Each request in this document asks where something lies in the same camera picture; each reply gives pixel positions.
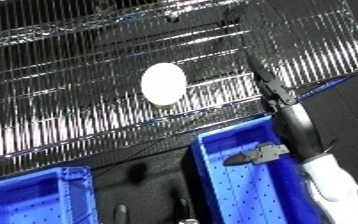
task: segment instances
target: blue plastic bin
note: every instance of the blue plastic bin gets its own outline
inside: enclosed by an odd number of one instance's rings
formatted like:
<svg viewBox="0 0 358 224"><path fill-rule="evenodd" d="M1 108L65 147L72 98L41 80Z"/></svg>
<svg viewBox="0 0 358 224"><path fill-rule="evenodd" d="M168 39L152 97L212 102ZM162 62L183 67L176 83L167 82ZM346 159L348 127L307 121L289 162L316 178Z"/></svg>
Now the blue plastic bin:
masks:
<svg viewBox="0 0 358 224"><path fill-rule="evenodd" d="M223 166L229 156L268 141L279 144L270 117L264 117L202 134L192 144L214 223L319 223L289 156L260 165Z"/></svg>
<svg viewBox="0 0 358 224"><path fill-rule="evenodd" d="M89 168L53 168L0 181L0 224L36 223L98 223Z"/></svg>

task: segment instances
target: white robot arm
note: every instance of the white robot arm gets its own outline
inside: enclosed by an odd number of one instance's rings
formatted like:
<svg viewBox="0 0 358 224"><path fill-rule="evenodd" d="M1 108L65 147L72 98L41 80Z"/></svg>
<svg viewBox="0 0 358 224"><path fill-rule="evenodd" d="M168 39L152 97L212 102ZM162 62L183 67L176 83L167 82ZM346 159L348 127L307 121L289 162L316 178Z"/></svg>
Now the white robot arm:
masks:
<svg viewBox="0 0 358 224"><path fill-rule="evenodd" d="M332 154L324 153L301 165L308 175L312 199L333 224L358 223L358 185Z"/></svg>

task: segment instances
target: black floor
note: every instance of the black floor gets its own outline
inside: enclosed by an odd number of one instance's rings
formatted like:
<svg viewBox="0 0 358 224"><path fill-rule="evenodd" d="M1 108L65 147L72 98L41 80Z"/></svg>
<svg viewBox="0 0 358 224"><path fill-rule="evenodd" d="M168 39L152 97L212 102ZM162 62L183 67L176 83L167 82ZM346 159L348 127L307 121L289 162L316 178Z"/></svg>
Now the black floor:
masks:
<svg viewBox="0 0 358 224"><path fill-rule="evenodd" d="M358 20L358 0L349 2ZM307 100L305 106L325 144L337 139L332 152L358 182L358 78ZM94 175L108 168L95 170ZM132 223L173 223L173 207L178 198L191 202L192 216L210 223L186 147L128 162L100 175L94 184L101 223L112 223L113 209L118 204L129 207Z"/></svg>

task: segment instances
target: wire mesh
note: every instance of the wire mesh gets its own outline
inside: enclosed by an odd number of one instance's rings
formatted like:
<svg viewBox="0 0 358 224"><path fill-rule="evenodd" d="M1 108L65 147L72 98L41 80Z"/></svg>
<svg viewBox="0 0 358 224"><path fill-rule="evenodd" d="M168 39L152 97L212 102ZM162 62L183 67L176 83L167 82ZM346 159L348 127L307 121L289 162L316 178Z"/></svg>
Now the wire mesh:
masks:
<svg viewBox="0 0 358 224"><path fill-rule="evenodd" d="M358 67L358 26L344 0L0 0L0 176L260 113L248 52L302 87ZM169 111L159 62L189 82Z"/></svg>

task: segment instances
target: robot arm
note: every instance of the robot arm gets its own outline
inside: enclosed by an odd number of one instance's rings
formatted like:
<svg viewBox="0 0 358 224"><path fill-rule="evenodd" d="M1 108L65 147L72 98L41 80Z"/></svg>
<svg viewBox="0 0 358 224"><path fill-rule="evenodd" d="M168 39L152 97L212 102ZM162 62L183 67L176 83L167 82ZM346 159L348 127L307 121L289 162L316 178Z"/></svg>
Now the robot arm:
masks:
<svg viewBox="0 0 358 224"><path fill-rule="evenodd" d="M254 57L249 57L248 63L267 109L274 112L274 131L300 161L311 198L331 223L358 223L358 185L354 178L325 152L310 116L286 91L284 83Z"/></svg>

